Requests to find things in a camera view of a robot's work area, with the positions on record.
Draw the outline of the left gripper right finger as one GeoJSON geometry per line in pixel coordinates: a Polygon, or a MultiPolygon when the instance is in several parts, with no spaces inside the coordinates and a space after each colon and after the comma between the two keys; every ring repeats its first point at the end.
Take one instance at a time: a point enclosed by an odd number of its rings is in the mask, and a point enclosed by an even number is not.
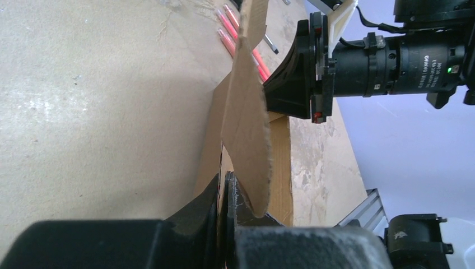
{"type": "Polygon", "coordinates": [[[236,176],[225,175],[226,268],[391,268],[379,237],[359,226],[285,227],[258,218],[244,202],[236,176]]]}

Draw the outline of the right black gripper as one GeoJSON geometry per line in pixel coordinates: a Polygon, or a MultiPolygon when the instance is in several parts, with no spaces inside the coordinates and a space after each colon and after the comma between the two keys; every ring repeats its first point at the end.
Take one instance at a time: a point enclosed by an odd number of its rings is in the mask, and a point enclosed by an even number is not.
{"type": "Polygon", "coordinates": [[[425,94],[435,108],[458,86],[474,104],[474,2],[395,1],[395,25],[360,16],[370,32],[337,43],[328,57],[328,20],[320,10],[297,23],[287,56],[263,84],[267,110],[323,123],[335,97],[425,94]],[[316,87],[309,96],[309,38],[316,87]]]}

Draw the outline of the brown cardboard box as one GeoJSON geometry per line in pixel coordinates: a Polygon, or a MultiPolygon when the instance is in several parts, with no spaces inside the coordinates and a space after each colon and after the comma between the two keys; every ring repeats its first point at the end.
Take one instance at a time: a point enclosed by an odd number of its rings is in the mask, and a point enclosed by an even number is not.
{"type": "Polygon", "coordinates": [[[213,190],[219,231],[225,208],[224,177],[235,174],[251,214],[270,213],[292,225],[290,131],[286,116],[267,112],[252,51],[266,30],[267,1],[245,1],[240,11],[231,72],[215,88],[194,194],[201,194],[218,175],[213,190]]]}

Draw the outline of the red pen with label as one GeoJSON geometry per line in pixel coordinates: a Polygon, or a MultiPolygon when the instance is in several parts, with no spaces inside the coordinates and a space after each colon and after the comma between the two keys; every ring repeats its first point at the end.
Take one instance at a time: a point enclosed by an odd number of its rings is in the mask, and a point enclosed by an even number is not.
{"type": "MultiPolygon", "coordinates": [[[[232,37],[232,33],[234,32],[234,29],[233,29],[232,25],[230,24],[229,19],[227,18],[226,14],[224,15],[220,10],[217,10],[217,17],[218,17],[220,23],[222,24],[222,26],[225,29],[224,32],[226,32],[233,39],[233,41],[235,43],[235,52],[236,52],[236,42],[237,42],[237,40],[234,40],[234,38],[232,37]]],[[[265,81],[262,80],[263,77],[262,77],[262,75],[260,74],[259,71],[258,71],[258,73],[259,73],[259,76],[260,76],[260,80],[262,82],[265,82],[265,81]]]]}

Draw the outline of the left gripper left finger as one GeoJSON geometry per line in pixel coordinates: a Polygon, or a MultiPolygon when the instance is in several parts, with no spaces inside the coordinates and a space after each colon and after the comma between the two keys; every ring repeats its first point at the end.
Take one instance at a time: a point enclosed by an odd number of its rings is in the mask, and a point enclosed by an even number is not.
{"type": "Polygon", "coordinates": [[[165,220],[48,220],[24,230],[2,268],[216,268],[213,178],[165,220]]]}

